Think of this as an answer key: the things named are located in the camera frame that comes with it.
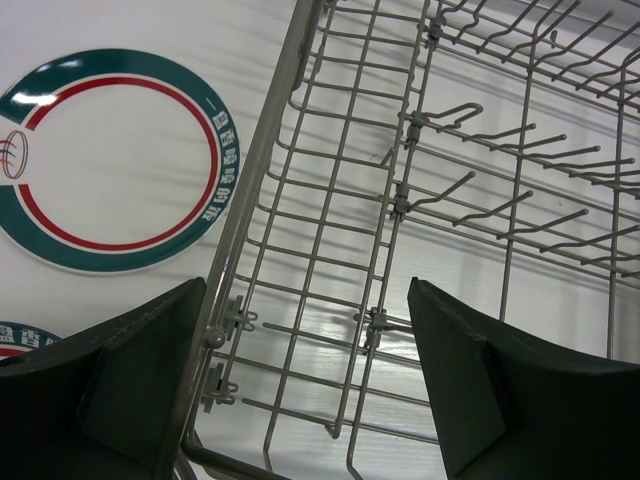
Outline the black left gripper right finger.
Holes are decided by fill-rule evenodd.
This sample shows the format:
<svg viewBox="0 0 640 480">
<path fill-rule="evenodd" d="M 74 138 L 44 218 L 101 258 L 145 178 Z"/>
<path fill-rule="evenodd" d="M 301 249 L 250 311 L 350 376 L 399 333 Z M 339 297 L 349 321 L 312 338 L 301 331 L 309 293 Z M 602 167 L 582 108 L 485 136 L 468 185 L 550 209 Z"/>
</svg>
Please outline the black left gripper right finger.
<svg viewBox="0 0 640 480">
<path fill-rule="evenodd" d="M 635 479 L 639 368 L 545 341 L 413 278 L 407 301 L 450 479 Z"/>
</svg>

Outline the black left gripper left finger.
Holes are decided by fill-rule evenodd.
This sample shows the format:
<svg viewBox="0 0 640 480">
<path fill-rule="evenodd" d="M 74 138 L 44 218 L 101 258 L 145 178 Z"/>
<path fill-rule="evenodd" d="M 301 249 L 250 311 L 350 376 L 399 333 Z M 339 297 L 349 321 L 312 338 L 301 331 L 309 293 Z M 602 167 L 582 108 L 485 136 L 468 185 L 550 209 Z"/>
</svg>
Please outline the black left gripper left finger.
<svg viewBox="0 0 640 480">
<path fill-rule="evenodd" d="M 1 362 L 4 479 L 170 479 L 170 428 L 206 283 Z"/>
</svg>

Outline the white plate green red rim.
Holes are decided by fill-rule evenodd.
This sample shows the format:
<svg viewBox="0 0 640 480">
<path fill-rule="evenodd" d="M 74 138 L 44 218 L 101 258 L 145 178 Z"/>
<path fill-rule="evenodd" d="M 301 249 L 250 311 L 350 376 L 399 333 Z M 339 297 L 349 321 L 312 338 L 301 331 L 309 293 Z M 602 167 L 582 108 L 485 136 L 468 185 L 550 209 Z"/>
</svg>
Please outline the white plate green red rim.
<svg viewBox="0 0 640 480">
<path fill-rule="evenodd" d="M 1 96 L 1 231 L 71 271 L 164 262 L 230 202 L 241 149 L 200 76 L 165 57 L 95 49 L 51 60 Z"/>
</svg>

